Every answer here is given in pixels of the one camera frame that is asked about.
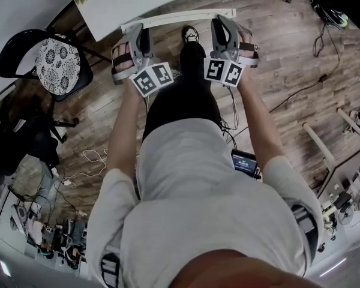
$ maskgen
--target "wooden floor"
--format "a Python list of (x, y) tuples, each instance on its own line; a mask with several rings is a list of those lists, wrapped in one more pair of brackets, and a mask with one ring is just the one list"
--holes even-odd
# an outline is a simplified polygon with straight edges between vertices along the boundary
[[(236, 8), (236, 20), (254, 33), (255, 41), (259, 45), (261, 63), (253, 71), (253, 80), (269, 109), (291, 93), (314, 83), (321, 75), (331, 73), (336, 66), (336, 50), (327, 32), (324, 34), (324, 50), (318, 58), (313, 57), (313, 41), (323, 23), (310, 7), (308, 0), (292, 0), (291, 4), (283, 0), (180, 0), (150, 12), (149, 16), (197, 8), (230, 7)], [(79, 13), (74, 10), (70, 19), (60, 24), (59, 28), (64, 30), (69, 28), (69, 25), (80, 24), (80, 21)], [(212, 47), (210, 21), (192, 24), (200, 32), (200, 42), (209, 54)], [(162, 61), (169, 61), (173, 69), (178, 68), (178, 56), (182, 47), (181, 26), (179, 23), (153, 28), (158, 56)], [(345, 31), (334, 28), (329, 30), (340, 54), (339, 67), (330, 79), (299, 93), (272, 113), (281, 133), (286, 155), (311, 187), (323, 178), (325, 166), (323, 155), (302, 129), (304, 122), (308, 122), (317, 131), (336, 159), (344, 158), (360, 147), (357, 134), (343, 133), (345, 123), (336, 114), (338, 107), (346, 113), (360, 107), (360, 31), (356, 28)], [(95, 44), (88, 29), (79, 34), (80, 39), (89, 47), (108, 56), (111, 46), (120, 36), (120, 33), (116, 32)], [(87, 161), (82, 152), (85, 149), (94, 149), (105, 157), (103, 150), (107, 148), (108, 137), (121, 104), (123, 87), (113, 85), (110, 65), (105, 62), (94, 67), (94, 75), (93, 82), (87, 88), (57, 104), (55, 108), (55, 118), (80, 119), (76, 128), (67, 130), (68, 140), (58, 147), (61, 162), (58, 171), (65, 176), (76, 172), (93, 175), (103, 167), (100, 162)], [(233, 125), (229, 92), (217, 84), (213, 84), (212, 91), (223, 118)], [(34, 93), (45, 96), (45, 104), (50, 100), (39, 82), (19, 82), (12, 98), (13, 101), (24, 101)], [(235, 100), (240, 117), (240, 131), (247, 124), (237, 92)], [(139, 145), (145, 117), (145, 108), (142, 106), (138, 121)], [(240, 150), (252, 152), (248, 130), (240, 134), (236, 142)], [(61, 185), (59, 189), (77, 209), (90, 212), (103, 176), (104, 172), (91, 178), (75, 176), (71, 180), (77, 188)], [(41, 167), (38, 161), (26, 157), (18, 169), (14, 189), (21, 195), (34, 194), (40, 179)], [(73, 208), (58, 194), (50, 223), (61, 221), (73, 212)]]

